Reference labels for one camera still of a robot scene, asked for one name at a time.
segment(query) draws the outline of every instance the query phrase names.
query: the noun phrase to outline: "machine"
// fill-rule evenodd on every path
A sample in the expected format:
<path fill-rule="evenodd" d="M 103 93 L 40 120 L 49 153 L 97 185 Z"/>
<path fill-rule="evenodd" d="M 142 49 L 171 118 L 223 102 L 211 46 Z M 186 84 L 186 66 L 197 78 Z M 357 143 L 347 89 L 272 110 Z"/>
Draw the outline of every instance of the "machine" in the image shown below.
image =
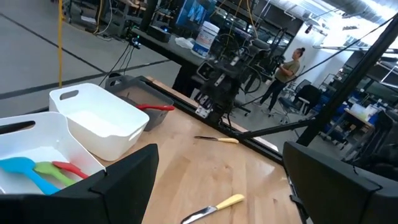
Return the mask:
<path fill-rule="evenodd" d="M 245 80 L 241 75 L 242 65 L 239 60 L 239 57 L 235 57 L 231 62 L 209 61 L 198 68 L 197 74 L 205 82 L 195 96 L 195 101 L 199 103 L 196 114 L 217 123 L 225 113 L 232 110 L 235 96 Z"/>

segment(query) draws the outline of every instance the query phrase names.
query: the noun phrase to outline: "gray tray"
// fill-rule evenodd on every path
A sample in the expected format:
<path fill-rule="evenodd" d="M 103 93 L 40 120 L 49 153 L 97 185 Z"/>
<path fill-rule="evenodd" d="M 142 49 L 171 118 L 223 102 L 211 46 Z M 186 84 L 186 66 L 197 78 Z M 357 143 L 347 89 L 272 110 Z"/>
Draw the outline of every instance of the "gray tray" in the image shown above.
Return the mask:
<path fill-rule="evenodd" d="M 141 104 L 168 106 L 174 104 L 173 100 L 146 85 L 140 80 L 140 77 L 119 76 L 108 78 L 105 83 L 105 90 L 133 106 Z M 154 109 L 145 109 L 143 112 L 149 116 L 149 122 L 144 131 L 150 131 L 160 125 L 168 113 L 168 111 Z"/>

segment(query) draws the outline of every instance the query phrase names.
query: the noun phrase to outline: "woman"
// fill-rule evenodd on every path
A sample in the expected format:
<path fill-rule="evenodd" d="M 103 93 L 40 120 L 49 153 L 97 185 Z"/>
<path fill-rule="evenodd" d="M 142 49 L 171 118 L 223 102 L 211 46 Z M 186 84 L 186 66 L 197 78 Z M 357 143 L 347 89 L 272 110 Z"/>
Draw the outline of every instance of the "woman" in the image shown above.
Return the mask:
<path fill-rule="evenodd" d="M 283 65 L 280 65 L 278 71 L 275 72 L 275 80 L 269 86 L 268 90 L 266 91 L 266 94 L 262 96 L 260 102 L 256 103 L 257 105 L 261 106 L 262 103 L 265 102 L 272 93 L 271 103 L 268 106 L 268 110 L 265 111 L 266 113 L 271 112 L 272 108 L 276 103 L 276 100 L 278 99 L 279 93 L 286 86 L 286 83 L 295 77 L 297 71 L 300 68 L 299 59 L 304 52 L 305 48 L 303 47 L 296 49 L 292 55 L 293 60 L 291 62 L 287 62 L 284 63 Z"/>

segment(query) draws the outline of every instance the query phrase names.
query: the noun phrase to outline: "red spatula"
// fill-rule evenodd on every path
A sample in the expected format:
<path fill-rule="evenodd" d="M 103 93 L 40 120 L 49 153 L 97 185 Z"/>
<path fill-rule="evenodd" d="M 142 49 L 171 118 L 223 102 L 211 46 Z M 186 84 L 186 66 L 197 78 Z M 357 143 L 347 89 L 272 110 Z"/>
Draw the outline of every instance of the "red spatula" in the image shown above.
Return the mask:
<path fill-rule="evenodd" d="M 63 170 L 72 172 L 72 173 L 78 175 L 79 177 L 81 177 L 81 178 L 83 178 L 83 179 L 85 179 L 85 178 L 88 177 L 88 175 L 85 174 L 85 173 L 83 173 L 83 172 L 79 169 L 79 167 L 77 167 L 77 166 L 75 166 L 75 165 L 73 165 L 73 164 L 71 164 L 71 163 L 69 163 L 69 162 L 53 161 L 52 164 L 54 164 L 54 166 L 56 166 L 56 167 L 58 167 L 58 168 L 60 168 L 60 169 L 63 169 Z"/>

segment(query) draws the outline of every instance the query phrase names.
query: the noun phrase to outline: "red-handled utensil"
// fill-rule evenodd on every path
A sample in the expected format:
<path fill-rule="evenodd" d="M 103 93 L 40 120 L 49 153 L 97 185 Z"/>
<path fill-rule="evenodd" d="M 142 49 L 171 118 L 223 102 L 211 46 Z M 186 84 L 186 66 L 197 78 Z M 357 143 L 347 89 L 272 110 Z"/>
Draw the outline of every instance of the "red-handled utensil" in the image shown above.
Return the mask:
<path fill-rule="evenodd" d="M 162 110 L 162 111 L 172 111 L 175 109 L 172 105 L 163 105 L 163 106 L 156 106 L 156 105 L 136 105 L 136 108 L 140 110 L 144 109 L 155 109 L 155 110 Z"/>
<path fill-rule="evenodd" d="M 60 169 L 64 169 L 66 171 L 72 172 L 76 175 L 78 175 L 79 177 L 85 179 L 88 177 L 87 174 L 83 173 L 79 167 L 69 163 L 69 162 L 59 162 L 59 161 L 53 161 L 52 164 L 54 164 L 54 166 L 60 168 Z"/>

